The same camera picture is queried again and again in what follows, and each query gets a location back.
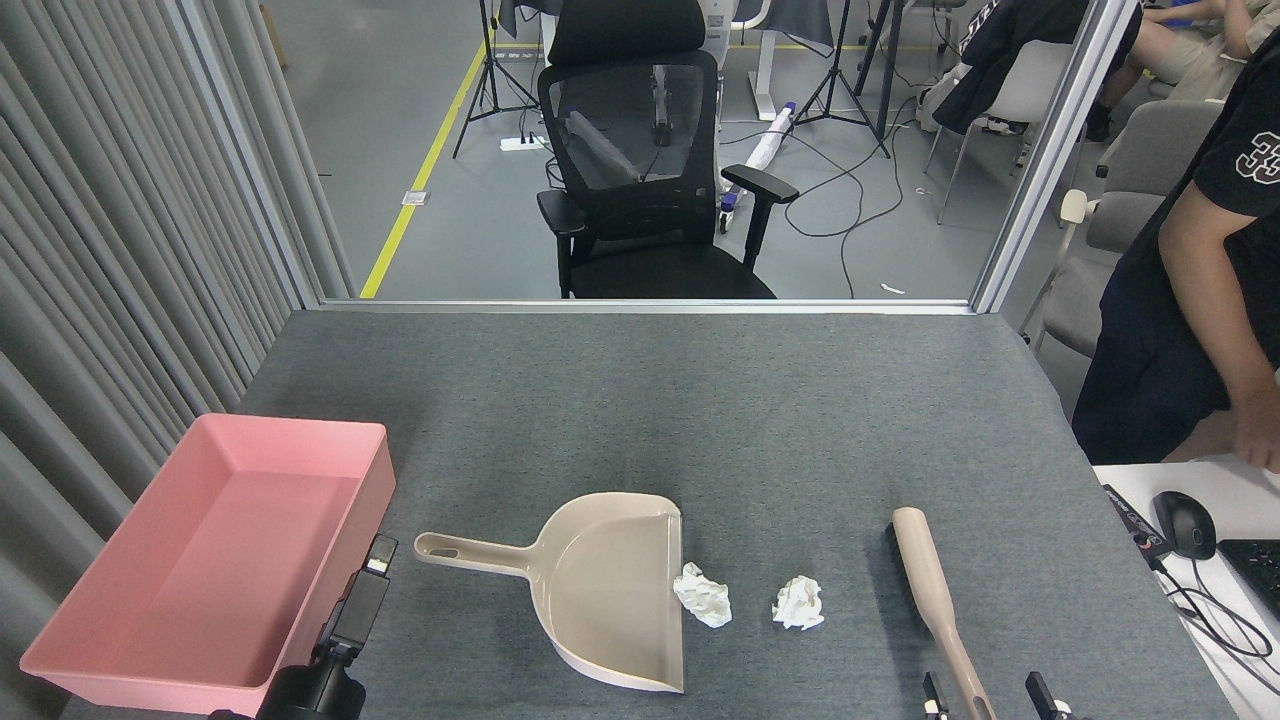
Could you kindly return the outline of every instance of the dark shorts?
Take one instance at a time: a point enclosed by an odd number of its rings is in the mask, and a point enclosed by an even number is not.
[[[1160,462],[1215,410],[1230,407],[1222,378],[1180,315],[1139,307],[1111,283],[1102,334],[1071,416],[1094,465]]]

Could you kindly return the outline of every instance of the black mouse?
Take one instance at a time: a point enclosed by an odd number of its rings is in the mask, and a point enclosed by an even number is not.
[[[1169,538],[1174,552],[1192,560],[1213,557],[1217,533],[1208,510],[1193,497],[1175,491],[1165,491],[1155,497],[1156,521]]]

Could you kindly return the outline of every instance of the tripod stand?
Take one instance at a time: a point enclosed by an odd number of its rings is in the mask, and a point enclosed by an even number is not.
[[[489,9],[485,8],[485,0],[480,0],[480,28],[481,32],[484,33],[484,72],[480,73],[480,82],[476,83],[476,91],[471,96],[471,108],[467,109],[467,119],[466,122],[462,123],[462,132],[458,133],[458,142],[453,145],[454,160],[458,159],[458,149],[462,147],[462,138],[466,137],[467,135],[467,126],[471,124],[474,120],[483,120],[484,118],[488,118],[489,115],[497,115],[498,113],[538,109],[538,99],[534,97],[534,94],[526,90],[525,86],[520,85],[520,81],[517,81],[511,73],[508,73],[507,68],[502,67],[498,59],[493,56],[493,41],[490,40],[489,33],[497,29],[497,27],[498,27],[497,22],[489,19]],[[524,95],[525,97],[527,97],[529,102],[524,105],[516,105],[512,108],[503,108],[502,104],[498,102],[498,76],[494,73],[494,70],[506,76],[507,82],[511,83],[511,87],[518,95]],[[476,105],[480,104],[480,96],[484,95],[485,83],[488,83],[489,95],[493,97],[493,108],[476,113]]]
[[[872,123],[872,119],[867,115],[867,110],[863,109],[863,104],[859,102],[858,100],[858,94],[854,92],[854,88],[849,85],[849,79],[845,78],[845,72],[840,69],[840,53],[845,45],[845,29],[846,26],[849,24],[849,5],[850,0],[845,0],[845,9],[840,17],[840,33],[838,37],[836,38],[836,49],[832,53],[831,68],[827,69],[827,77],[824,77],[820,83],[818,83],[818,87],[814,88],[813,95],[809,96],[809,101],[804,104],[804,108],[801,108],[799,113],[796,113],[796,117],[799,117],[800,119],[792,123],[791,127],[826,119],[854,123],[856,126],[865,126],[872,131],[872,135],[876,137],[876,145],[878,145],[881,151],[884,152],[884,156],[888,158],[890,156],[888,149],[884,147],[884,137],[882,136],[879,129]],[[863,119],[859,120],[856,118],[845,118],[841,115],[836,115],[831,111],[831,100],[836,94],[837,79],[840,81],[841,85],[845,86],[845,90],[849,92],[849,97],[852,99],[854,101],[854,108],[858,109],[858,114],[861,115]],[[818,100],[818,96],[822,95],[823,88],[827,90],[827,101],[823,104],[822,113],[817,115],[806,115],[809,108],[812,108],[813,104]]]

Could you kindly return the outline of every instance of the black jacket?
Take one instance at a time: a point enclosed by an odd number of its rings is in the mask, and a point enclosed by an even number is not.
[[[996,101],[1021,46],[1033,40],[1071,42],[1088,6],[1088,0],[1000,0],[960,56],[970,67],[969,73],[933,111],[933,119],[951,132],[964,133]],[[1142,9],[1135,6],[1116,61],[1133,47],[1140,23]]]

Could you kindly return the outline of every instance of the keyboard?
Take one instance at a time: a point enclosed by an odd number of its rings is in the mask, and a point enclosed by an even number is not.
[[[1217,551],[1280,620],[1280,539],[1220,541]]]

